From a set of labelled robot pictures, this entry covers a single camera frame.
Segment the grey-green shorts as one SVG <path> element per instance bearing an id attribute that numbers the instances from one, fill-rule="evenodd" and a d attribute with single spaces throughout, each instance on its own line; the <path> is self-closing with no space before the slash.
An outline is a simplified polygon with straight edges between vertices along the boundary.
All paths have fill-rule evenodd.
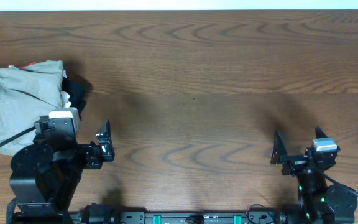
<path id="1" fill-rule="evenodd" d="M 64 105 L 64 73 L 61 60 L 0 68 L 0 143 Z"/>

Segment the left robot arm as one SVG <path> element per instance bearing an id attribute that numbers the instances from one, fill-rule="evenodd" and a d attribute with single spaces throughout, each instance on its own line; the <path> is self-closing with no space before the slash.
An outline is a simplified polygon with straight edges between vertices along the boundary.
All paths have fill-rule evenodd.
<path id="1" fill-rule="evenodd" d="M 106 120 L 96 142 L 79 144 L 73 118 L 42 116 L 33 143 L 14 154 L 6 223 L 78 223 L 68 209 L 85 169 L 100 169 L 115 157 Z"/>

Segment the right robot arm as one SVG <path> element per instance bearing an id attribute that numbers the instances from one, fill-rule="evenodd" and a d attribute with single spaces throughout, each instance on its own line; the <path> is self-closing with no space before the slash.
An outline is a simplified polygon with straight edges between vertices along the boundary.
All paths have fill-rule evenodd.
<path id="1" fill-rule="evenodd" d="M 282 209 L 279 223 L 354 223 L 357 195 L 341 185 L 327 184 L 324 172 L 336 164 L 340 147 L 321 128 L 304 154 L 289 155 L 275 131 L 271 164 L 282 165 L 282 174 L 298 181 L 298 203 Z"/>

